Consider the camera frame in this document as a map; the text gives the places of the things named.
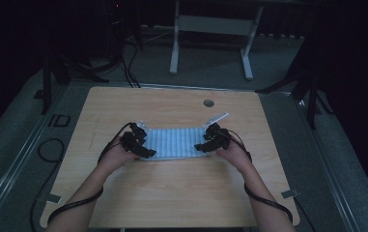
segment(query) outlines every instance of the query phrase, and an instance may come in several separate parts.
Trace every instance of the gray carpet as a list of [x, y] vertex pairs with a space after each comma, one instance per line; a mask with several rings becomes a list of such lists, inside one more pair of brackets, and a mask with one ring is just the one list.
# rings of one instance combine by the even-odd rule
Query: gray carpet
[[[178, 74], [169, 75], [171, 38], [166, 37], [145, 43], [144, 50], [138, 51], [131, 71], [143, 85], [172, 85], [217, 89], [254, 90], [267, 87], [283, 78], [292, 62], [301, 41], [294, 39], [274, 40], [259, 37], [253, 44], [250, 59], [255, 79], [243, 78], [239, 41], [231, 42], [229, 48], [215, 44], [181, 46]], [[126, 47], [126, 60], [132, 57], [132, 46]], [[102, 73], [110, 79], [109, 86], [125, 83], [121, 68]], [[35, 137], [35, 147], [30, 147], [29, 155], [13, 181], [13, 187], [6, 199], [0, 203], [0, 231], [31, 231], [29, 216], [33, 201], [54, 164], [42, 161], [37, 155], [37, 146], [46, 139], [57, 137], [67, 145], [76, 124], [77, 117], [88, 93], [97, 85], [79, 76], [73, 77], [71, 86], [53, 86], [55, 96], [63, 93], [49, 114], [41, 116], [42, 102], [33, 100], [37, 89], [42, 88], [41, 75], [32, 77], [22, 92], [0, 120], [0, 180], [14, 161], [20, 149], [26, 144], [27, 135], [37, 125], [42, 132]], [[293, 83], [279, 91], [290, 92]], [[327, 178], [324, 159], [316, 145], [322, 144], [329, 160], [329, 167], [340, 184], [349, 205], [356, 228], [353, 231], [368, 231], [368, 181], [356, 159], [353, 148], [347, 140], [338, 121], [323, 112], [316, 116], [317, 131], [311, 131], [301, 117], [304, 107], [297, 106], [290, 97], [280, 93], [262, 95], [262, 104], [268, 117], [269, 126], [292, 189], [301, 193], [297, 200], [312, 220], [317, 231], [351, 231], [336, 205], [333, 187]], [[49, 127], [52, 114], [71, 116], [66, 128]], [[60, 149], [54, 142], [42, 148], [52, 159], [58, 158]], [[51, 179], [36, 202], [32, 218], [37, 222], [43, 209], [45, 198], [52, 187]], [[299, 210], [301, 222], [298, 231], [311, 231], [307, 219]]]

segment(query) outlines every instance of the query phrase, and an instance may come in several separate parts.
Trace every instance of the person's right hand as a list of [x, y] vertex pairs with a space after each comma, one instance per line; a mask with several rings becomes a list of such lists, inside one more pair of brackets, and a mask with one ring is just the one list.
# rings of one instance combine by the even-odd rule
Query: person's right hand
[[253, 165], [252, 160], [246, 154], [246, 152], [238, 145], [236, 142], [231, 141], [228, 149], [215, 150], [215, 153], [228, 160], [232, 165], [234, 165], [240, 173], [250, 170]]

